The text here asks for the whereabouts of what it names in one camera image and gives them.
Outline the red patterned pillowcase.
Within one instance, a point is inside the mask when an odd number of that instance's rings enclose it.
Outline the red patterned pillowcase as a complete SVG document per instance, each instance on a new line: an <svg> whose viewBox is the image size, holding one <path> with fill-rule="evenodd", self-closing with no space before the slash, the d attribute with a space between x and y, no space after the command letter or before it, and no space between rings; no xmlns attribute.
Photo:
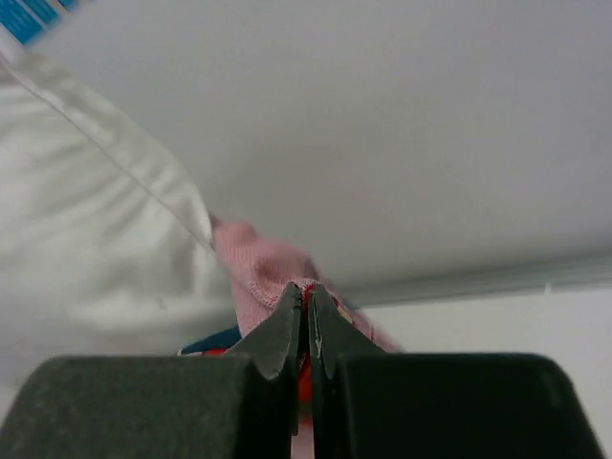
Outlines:
<svg viewBox="0 0 612 459"><path fill-rule="evenodd" d="M308 297L317 284L326 286L340 314L370 341L387 352L401 350L382 329L335 293L305 252L258 235L248 223L213 217L211 228L214 252L229 271L237 325L187 345L178 352L180 356L225 353L272 313L290 282L299 287L303 297Z"/></svg>

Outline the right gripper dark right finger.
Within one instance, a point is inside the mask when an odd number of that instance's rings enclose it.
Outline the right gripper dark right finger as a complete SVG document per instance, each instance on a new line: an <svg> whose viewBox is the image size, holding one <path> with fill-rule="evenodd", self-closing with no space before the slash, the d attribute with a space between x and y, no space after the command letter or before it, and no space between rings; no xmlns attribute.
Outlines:
<svg viewBox="0 0 612 459"><path fill-rule="evenodd" d="M388 353L308 291L318 458L600 458L571 380L535 354Z"/></svg>

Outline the white pillow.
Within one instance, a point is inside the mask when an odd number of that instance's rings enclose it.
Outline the white pillow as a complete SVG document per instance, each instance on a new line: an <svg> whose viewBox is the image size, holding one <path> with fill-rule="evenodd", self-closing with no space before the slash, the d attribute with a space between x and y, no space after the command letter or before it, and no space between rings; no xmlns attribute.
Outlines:
<svg viewBox="0 0 612 459"><path fill-rule="evenodd" d="M1 386L63 354L172 353L234 322L178 160L32 44L60 6L1 5Z"/></svg>

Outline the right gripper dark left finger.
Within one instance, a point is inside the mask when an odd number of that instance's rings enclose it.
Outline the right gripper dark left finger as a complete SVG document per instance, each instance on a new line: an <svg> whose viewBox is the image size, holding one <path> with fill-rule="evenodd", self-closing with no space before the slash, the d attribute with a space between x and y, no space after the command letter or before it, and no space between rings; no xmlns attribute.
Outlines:
<svg viewBox="0 0 612 459"><path fill-rule="evenodd" d="M1 428L5 458L287 458L297 429L302 294L220 356L42 363Z"/></svg>

